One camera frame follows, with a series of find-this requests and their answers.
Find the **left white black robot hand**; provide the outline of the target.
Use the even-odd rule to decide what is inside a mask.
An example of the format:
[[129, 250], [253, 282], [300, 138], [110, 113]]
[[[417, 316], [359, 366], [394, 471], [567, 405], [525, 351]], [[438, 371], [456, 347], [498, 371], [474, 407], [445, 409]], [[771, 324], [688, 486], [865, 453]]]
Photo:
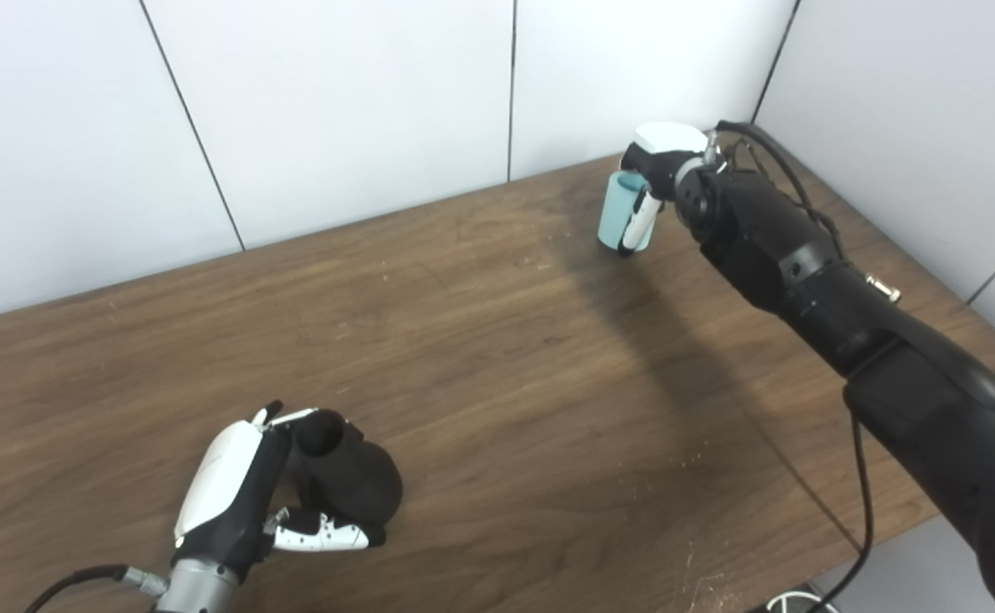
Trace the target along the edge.
[[279, 401], [210, 443], [174, 527], [173, 561], [208, 563], [244, 581], [274, 550], [383, 546], [403, 503], [391, 454], [342, 414]]

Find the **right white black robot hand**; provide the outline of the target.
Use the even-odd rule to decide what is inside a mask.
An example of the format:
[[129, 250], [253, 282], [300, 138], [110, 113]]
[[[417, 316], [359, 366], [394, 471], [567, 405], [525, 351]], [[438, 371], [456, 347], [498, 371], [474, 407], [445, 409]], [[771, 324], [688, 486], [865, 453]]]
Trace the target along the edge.
[[619, 240], [618, 252], [632, 255], [648, 237], [656, 215], [675, 203], [676, 187], [689, 171], [711, 166], [718, 156], [714, 136], [677, 122], [646, 122], [619, 159], [619, 170], [643, 180]]

